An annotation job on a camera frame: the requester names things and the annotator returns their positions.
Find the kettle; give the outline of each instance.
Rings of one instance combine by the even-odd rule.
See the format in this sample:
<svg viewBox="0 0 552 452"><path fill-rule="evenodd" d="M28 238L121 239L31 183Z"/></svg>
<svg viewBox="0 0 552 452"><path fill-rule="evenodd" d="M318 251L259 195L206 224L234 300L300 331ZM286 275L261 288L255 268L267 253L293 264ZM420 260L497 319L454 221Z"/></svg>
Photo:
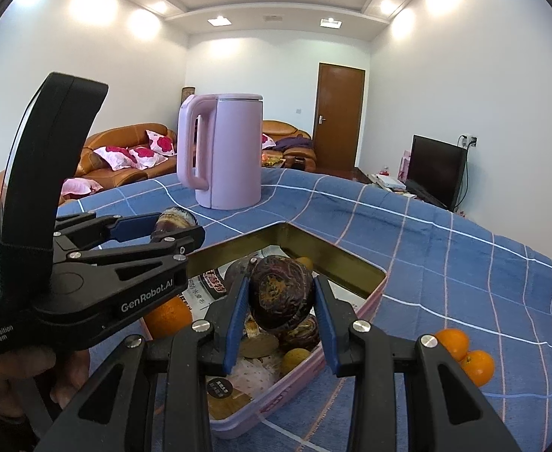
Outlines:
<svg viewBox="0 0 552 452"><path fill-rule="evenodd" d="M196 173L194 124L198 121ZM261 95L191 95L177 125L177 177L210 209L242 209L261 199Z"/></svg>

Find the brown door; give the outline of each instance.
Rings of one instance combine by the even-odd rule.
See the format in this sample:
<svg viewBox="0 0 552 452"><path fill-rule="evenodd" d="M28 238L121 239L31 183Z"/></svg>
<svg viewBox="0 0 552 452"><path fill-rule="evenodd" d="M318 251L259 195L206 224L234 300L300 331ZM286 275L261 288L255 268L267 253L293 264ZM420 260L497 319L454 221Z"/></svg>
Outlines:
<svg viewBox="0 0 552 452"><path fill-rule="evenodd" d="M314 149L317 167L350 172L355 167L365 71L320 63Z"/></svg>

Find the silver bolt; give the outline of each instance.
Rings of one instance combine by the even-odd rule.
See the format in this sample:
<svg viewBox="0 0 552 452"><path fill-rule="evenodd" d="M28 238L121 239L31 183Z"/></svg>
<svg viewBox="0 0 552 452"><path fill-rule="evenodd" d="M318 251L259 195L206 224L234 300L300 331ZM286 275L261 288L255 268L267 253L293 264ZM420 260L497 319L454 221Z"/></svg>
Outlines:
<svg viewBox="0 0 552 452"><path fill-rule="evenodd" d="M364 321L363 319L358 319L357 321L353 321L353 329L355 331L359 331L360 333L367 333L370 331L370 323L367 321Z"/></svg>
<svg viewBox="0 0 552 452"><path fill-rule="evenodd" d="M422 335L420 342L427 348L435 348L437 346L437 339L431 334Z"/></svg>
<svg viewBox="0 0 552 452"><path fill-rule="evenodd" d="M141 344L142 344L142 337L136 334L133 334L132 336L127 338L127 342L125 343L125 345L127 345L127 348L139 347Z"/></svg>
<svg viewBox="0 0 552 452"><path fill-rule="evenodd" d="M208 331L211 327L211 323L209 323L205 319L199 319L198 321L194 321L192 323L192 329L198 333L203 333L205 331Z"/></svg>

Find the television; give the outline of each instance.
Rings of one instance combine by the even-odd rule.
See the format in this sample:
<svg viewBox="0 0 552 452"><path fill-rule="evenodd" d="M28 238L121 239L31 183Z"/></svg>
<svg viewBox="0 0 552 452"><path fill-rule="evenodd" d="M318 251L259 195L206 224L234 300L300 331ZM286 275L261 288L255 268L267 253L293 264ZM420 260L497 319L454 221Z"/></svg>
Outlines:
<svg viewBox="0 0 552 452"><path fill-rule="evenodd" d="M463 147L415 135L405 182L407 190L454 211L466 168L466 153Z"/></svg>

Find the square ceiling light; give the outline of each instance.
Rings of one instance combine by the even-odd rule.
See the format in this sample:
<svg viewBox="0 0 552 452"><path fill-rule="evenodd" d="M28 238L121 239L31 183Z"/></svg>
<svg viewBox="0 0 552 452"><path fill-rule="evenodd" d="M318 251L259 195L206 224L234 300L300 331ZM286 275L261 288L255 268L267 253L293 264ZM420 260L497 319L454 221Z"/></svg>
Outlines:
<svg viewBox="0 0 552 452"><path fill-rule="evenodd" d="M207 20L207 22L209 22L211 25L213 25L213 27L221 27L223 25L232 25L232 22L230 22L225 17L222 17L221 15L217 18L210 18L209 20Z"/></svg>
<svg viewBox="0 0 552 452"><path fill-rule="evenodd" d="M334 18L323 18L320 20L320 27L328 27L329 29L340 29L341 28L340 20L335 20Z"/></svg>

